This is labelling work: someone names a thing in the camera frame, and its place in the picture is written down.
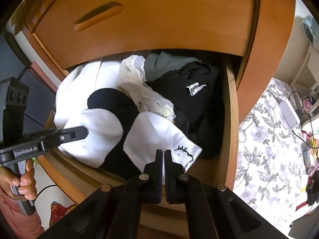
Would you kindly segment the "person's left hand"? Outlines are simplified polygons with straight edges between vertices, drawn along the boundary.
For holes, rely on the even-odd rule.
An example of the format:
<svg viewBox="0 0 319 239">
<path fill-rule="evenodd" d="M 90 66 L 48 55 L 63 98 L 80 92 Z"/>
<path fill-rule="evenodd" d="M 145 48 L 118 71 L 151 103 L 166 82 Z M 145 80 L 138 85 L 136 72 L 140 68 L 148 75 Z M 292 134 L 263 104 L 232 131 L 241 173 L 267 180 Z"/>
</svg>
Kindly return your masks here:
<svg viewBox="0 0 319 239">
<path fill-rule="evenodd" d="M 18 192 L 27 200 L 35 200 L 37 197 L 35 170 L 33 160 L 29 159 L 25 165 L 26 172 L 20 177 L 16 177 L 12 172 L 1 167 L 1 190 L 11 199 L 14 199 L 10 186 L 18 187 Z"/>
</svg>

